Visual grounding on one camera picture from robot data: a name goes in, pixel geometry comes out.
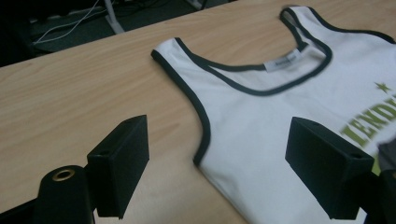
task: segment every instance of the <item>wooden table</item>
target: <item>wooden table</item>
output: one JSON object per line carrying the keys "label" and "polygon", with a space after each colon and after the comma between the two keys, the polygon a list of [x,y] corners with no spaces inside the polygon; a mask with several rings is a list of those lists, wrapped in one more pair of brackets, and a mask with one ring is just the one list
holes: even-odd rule
{"label": "wooden table", "polygon": [[295,47],[278,19],[288,4],[311,6],[339,27],[396,37],[393,0],[245,0],[1,68],[0,212],[35,198],[49,171],[84,166],[122,120],[147,114],[150,161],[124,220],[96,222],[244,223],[193,166],[200,122],[150,52],[179,36],[220,63],[277,58]]}

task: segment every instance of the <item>white tank top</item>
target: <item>white tank top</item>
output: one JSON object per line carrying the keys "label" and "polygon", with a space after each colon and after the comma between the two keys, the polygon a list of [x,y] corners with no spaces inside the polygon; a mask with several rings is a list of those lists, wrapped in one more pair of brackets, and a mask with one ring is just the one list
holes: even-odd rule
{"label": "white tank top", "polygon": [[396,45],[379,32],[331,26],[309,7],[282,10],[298,47],[257,65],[229,66],[179,38],[152,57],[189,97],[203,125],[194,163],[250,223],[330,220],[285,160],[292,117],[318,122],[375,156],[396,134]]}

